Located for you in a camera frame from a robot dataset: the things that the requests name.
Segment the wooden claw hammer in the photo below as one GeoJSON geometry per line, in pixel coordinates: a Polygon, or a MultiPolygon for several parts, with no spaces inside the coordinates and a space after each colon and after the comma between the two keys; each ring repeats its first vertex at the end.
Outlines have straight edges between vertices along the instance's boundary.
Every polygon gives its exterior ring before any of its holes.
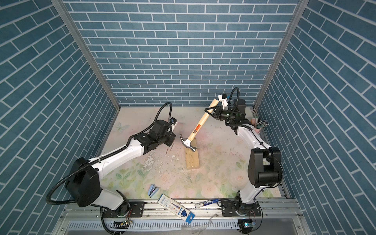
{"type": "Polygon", "coordinates": [[[202,118],[200,119],[200,121],[196,125],[195,129],[191,132],[191,134],[189,135],[188,138],[184,139],[183,136],[180,134],[180,140],[181,140],[181,142],[182,142],[182,144],[185,148],[190,149],[192,152],[195,152],[197,150],[196,147],[192,146],[192,141],[195,138],[195,136],[198,134],[198,132],[202,128],[202,126],[205,124],[205,122],[207,121],[209,116],[211,115],[211,112],[209,112],[209,110],[213,110],[218,105],[218,103],[219,103],[219,101],[217,99],[214,99],[211,102],[211,104],[208,108],[208,111],[206,111],[204,113],[204,115],[202,116],[202,118]]]}

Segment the wooden plank with nails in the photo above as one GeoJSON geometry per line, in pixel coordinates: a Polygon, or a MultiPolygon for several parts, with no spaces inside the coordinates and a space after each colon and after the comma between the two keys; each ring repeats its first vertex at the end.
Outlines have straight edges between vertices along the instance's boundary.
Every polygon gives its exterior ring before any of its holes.
{"type": "Polygon", "coordinates": [[[187,169],[191,170],[200,168],[198,150],[192,151],[190,148],[186,148],[185,153],[187,169]]]}

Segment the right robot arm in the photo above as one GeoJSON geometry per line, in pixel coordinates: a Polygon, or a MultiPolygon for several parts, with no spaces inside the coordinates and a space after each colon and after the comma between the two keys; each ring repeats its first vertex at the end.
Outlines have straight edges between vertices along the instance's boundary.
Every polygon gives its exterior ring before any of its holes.
{"type": "Polygon", "coordinates": [[[271,147],[256,132],[256,125],[246,118],[245,100],[240,99],[240,90],[235,87],[228,97],[218,96],[215,105],[205,112],[216,120],[223,121],[250,149],[248,183],[237,192],[237,210],[247,209],[256,203],[257,196],[266,189],[277,187],[283,178],[282,155],[277,147],[271,147]]]}

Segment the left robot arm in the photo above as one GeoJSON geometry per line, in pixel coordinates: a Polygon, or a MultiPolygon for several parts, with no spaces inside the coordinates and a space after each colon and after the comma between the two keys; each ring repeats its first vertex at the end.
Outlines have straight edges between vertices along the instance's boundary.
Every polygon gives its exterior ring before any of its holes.
{"type": "Polygon", "coordinates": [[[169,112],[168,120],[159,119],[158,110],[152,124],[141,132],[129,137],[127,143],[107,154],[86,160],[79,158],[73,164],[70,174],[63,177],[46,195],[46,203],[64,205],[76,203],[80,207],[95,205],[117,210],[128,207],[128,199],[122,193],[106,189],[101,181],[117,167],[155,150],[160,145],[171,146],[175,140],[173,133],[177,119],[169,112]],[[71,200],[56,201],[52,195],[60,187],[72,196],[71,200]]]}

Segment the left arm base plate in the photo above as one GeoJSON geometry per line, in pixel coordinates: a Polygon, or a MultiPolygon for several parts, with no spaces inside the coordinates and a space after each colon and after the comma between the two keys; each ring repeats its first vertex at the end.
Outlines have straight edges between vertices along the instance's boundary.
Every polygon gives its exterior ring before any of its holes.
{"type": "Polygon", "coordinates": [[[144,213],[145,202],[143,201],[130,201],[124,202],[116,210],[108,208],[103,209],[104,218],[129,218],[129,217],[142,217],[144,213]]]}

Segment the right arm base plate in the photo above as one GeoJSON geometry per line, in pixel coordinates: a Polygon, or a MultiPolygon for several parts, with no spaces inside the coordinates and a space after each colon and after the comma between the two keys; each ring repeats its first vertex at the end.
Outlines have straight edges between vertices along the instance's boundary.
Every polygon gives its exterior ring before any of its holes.
{"type": "Polygon", "coordinates": [[[243,204],[238,201],[223,199],[219,200],[217,205],[221,208],[224,217],[261,216],[261,208],[257,203],[243,204]]]}

